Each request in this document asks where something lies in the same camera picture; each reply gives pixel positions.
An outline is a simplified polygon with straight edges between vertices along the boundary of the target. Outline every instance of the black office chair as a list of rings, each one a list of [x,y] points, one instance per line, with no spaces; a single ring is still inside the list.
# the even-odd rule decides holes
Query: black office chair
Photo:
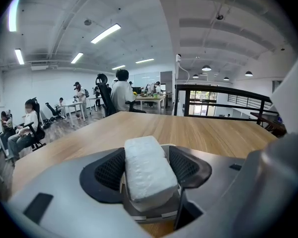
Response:
[[[106,83],[107,83],[107,76],[105,74],[98,74],[96,78],[96,85],[99,88],[100,96],[104,102],[103,106],[105,109],[105,117],[108,117],[108,116],[111,116],[112,114],[117,113],[117,110],[115,109],[114,104],[111,101]],[[134,103],[135,101],[126,102],[126,104],[129,104],[129,111],[133,109]]]
[[[61,118],[61,116],[60,116],[61,110],[58,110],[57,107],[56,107],[56,110],[54,110],[48,102],[45,103],[45,105],[52,111],[52,114],[53,114],[56,118]]]
[[[41,143],[40,140],[43,139],[45,137],[45,132],[42,129],[42,123],[40,122],[40,104],[38,103],[36,97],[31,99],[32,100],[32,105],[33,105],[33,109],[36,111],[36,114],[38,115],[38,128],[36,131],[34,131],[32,124],[33,122],[29,123],[29,124],[20,124],[21,126],[24,127],[29,127],[31,132],[33,133],[33,137],[32,140],[25,146],[25,148],[27,147],[32,147],[32,151],[36,151],[37,149],[43,147],[46,145],[46,143]]]

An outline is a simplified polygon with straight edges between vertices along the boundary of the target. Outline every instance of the railing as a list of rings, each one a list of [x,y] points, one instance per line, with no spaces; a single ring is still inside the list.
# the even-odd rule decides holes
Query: railing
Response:
[[[203,105],[203,106],[214,106],[214,107],[224,107],[224,108],[238,108],[246,109],[252,111],[258,111],[259,115],[263,112],[269,112],[278,114],[278,112],[270,111],[268,108],[271,107],[271,100],[269,97],[247,92],[243,90],[238,90],[229,87],[221,86],[211,86],[211,85],[176,85],[176,95],[175,95],[175,107],[174,115],[177,115],[178,100],[179,100],[179,91],[185,91],[185,104],[184,104],[184,116],[185,117],[202,117],[202,118],[212,118],[212,119],[230,119],[230,120],[247,120],[247,121],[256,121],[257,124],[260,124],[260,119],[244,119],[244,118],[227,118],[227,117],[214,117],[214,116],[197,116],[190,115],[189,108],[190,105]],[[190,99],[191,91],[205,91],[205,92],[216,92],[216,93],[225,93],[228,94],[227,101],[235,103],[235,105],[224,105],[214,103],[213,100],[207,100],[203,102],[201,100]]]

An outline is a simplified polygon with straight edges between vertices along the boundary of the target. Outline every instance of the ceiling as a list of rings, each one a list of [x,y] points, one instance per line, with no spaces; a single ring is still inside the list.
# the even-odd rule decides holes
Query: ceiling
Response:
[[[135,62],[154,58],[154,69],[174,64],[177,52],[191,77],[209,65],[212,71],[200,80],[222,81],[225,76],[234,80],[263,54],[267,58],[281,49],[298,53],[298,37],[273,0],[174,0],[176,6],[165,1],[20,0],[17,32],[7,31],[7,15],[0,22],[0,67],[44,62],[53,68],[113,72],[111,68],[122,64],[142,68],[145,63]],[[116,23],[120,30],[97,44],[90,42]],[[26,65],[18,64],[17,48]],[[84,55],[71,64],[78,52]],[[187,74],[181,71],[179,77]]]

